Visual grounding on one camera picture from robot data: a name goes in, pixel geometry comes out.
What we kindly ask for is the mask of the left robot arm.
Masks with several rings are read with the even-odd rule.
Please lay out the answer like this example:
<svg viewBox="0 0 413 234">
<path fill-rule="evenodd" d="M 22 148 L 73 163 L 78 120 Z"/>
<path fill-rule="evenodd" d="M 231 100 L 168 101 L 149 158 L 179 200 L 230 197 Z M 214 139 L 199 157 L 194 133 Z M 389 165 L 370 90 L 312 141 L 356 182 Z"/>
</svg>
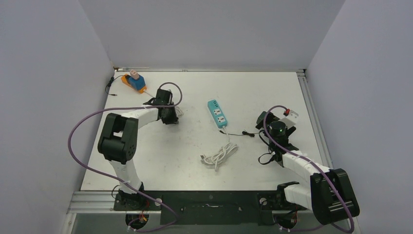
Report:
<svg viewBox="0 0 413 234">
<path fill-rule="evenodd" d="M 121 179 L 120 197 L 134 210 L 141 209 L 145 203 L 145 196 L 138 192 L 143 192 L 144 184 L 133 162 L 138 130 L 158 120 L 165 125 L 177 124 L 179 120 L 172 97 L 170 90 L 159 88 L 156 96 L 140 109 L 106 116 L 97 149 L 112 165 L 116 177 Z"/>
</svg>

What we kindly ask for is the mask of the teal power strip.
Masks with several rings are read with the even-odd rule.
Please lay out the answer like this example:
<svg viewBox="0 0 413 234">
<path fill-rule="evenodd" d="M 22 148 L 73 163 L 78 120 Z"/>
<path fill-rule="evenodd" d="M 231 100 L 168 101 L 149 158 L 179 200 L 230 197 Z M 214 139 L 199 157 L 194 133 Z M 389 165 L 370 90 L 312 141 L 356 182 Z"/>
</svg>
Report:
<svg viewBox="0 0 413 234">
<path fill-rule="evenodd" d="M 207 102 L 207 107 L 213 117 L 217 127 L 222 129 L 227 126 L 227 118 L 225 117 L 217 100 L 213 99 Z"/>
</svg>

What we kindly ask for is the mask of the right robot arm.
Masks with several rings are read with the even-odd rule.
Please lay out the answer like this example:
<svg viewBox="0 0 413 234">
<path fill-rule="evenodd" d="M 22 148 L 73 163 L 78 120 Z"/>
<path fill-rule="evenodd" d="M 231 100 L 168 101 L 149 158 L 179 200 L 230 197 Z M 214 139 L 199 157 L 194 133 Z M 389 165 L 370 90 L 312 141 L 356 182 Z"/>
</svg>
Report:
<svg viewBox="0 0 413 234">
<path fill-rule="evenodd" d="M 347 172 L 310 160 L 289 142 L 296 130 L 297 118 L 295 112 L 287 109 L 284 118 L 263 111 L 256 121 L 256 129 L 270 156 L 260 164 L 276 162 L 305 181 L 304 184 L 292 181 L 278 185 L 276 204 L 282 209 L 295 204 L 311 210 L 322 225 L 358 216 L 360 208 Z"/>
</svg>

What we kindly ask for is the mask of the blue plug adapter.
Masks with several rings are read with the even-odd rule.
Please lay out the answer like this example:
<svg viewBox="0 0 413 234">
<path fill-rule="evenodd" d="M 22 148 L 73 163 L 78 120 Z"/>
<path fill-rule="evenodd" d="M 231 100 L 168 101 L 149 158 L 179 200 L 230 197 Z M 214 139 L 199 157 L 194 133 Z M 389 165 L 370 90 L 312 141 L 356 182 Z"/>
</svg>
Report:
<svg viewBox="0 0 413 234">
<path fill-rule="evenodd" d="M 141 91 L 146 87 L 146 83 L 144 78 L 140 75 L 140 78 L 138 80 L 134 80 L 131 76 L 128 77 L 127 79 L 128 84 L 135 90 Z"/>
</svg>

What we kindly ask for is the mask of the green cube plug adapter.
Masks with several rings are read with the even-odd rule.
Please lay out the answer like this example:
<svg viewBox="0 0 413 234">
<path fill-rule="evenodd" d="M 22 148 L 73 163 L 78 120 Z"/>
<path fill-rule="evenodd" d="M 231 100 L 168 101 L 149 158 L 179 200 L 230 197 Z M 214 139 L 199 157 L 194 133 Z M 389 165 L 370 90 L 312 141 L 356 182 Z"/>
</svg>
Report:
<svg viewBox="0 0 413 234">
<path fill-rule="evenodd" d="M 266 112 L 263 111 L 256 120 L 256 129 L 261 129 L 263 127 L 263 119 L 266 115 Z"/>
</svg>

